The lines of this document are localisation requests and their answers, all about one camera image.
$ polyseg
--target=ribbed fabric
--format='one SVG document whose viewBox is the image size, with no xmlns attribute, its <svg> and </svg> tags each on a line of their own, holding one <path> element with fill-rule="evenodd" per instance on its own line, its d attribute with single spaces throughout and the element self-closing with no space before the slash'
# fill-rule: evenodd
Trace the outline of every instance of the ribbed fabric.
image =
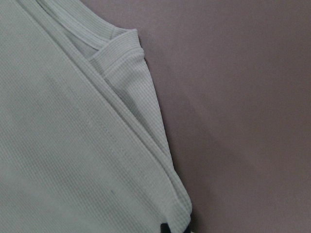
<svg viewBox="0 0 311 233">
<path fill-rule="evenodd" d="M 1 0 L 0 35 L 0 232 L 183 233 L 137 29 L 78 0 Z"/>
</svg>

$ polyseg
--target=black object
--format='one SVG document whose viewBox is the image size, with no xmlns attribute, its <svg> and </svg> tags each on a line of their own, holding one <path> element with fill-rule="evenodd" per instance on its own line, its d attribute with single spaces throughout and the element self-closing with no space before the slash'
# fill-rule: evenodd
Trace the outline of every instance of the black object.
<svg viewBox="0 0 311 233">
<path fill-rule="evenodd" d="M 170 227 L 167 223 L 161 224 L 161 233 L 171 233 Z M 183 233 L 190 233 L 190 226 L 189 225 Z"/>
</svg>

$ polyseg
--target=shirt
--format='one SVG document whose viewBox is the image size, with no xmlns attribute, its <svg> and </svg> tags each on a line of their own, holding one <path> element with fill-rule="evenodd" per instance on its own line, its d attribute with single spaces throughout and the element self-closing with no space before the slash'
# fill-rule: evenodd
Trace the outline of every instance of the shirt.
<svg viewBox="0 0 311 233">
<path fill-rule="evenodd" d="M 0 232 L 189 232 L 137 29 L 0 1 Z"/>
</svg>

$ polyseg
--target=light gray fabric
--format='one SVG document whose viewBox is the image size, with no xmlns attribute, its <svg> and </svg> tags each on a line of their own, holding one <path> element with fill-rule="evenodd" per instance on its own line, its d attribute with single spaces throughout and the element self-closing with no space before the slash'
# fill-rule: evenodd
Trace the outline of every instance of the light gray fabric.
<svg viewBox="0 0 311 233">
<path fill-rule="evenodd" d="M 0 232 L 186 229 L 137 29 L 78 0 L 1 0 L 0 58 Z"/>
</svg>

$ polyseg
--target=brown surface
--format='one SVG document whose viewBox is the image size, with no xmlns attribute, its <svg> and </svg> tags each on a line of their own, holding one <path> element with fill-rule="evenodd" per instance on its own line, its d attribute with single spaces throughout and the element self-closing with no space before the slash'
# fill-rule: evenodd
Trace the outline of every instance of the brown surface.
<svg viewBox="0 0 311 233">
<path fill-rule="evenodd" d="M 138 29 L 192 230 L 311 232 L 311 1 L 83 2 Z"/>
</svg>

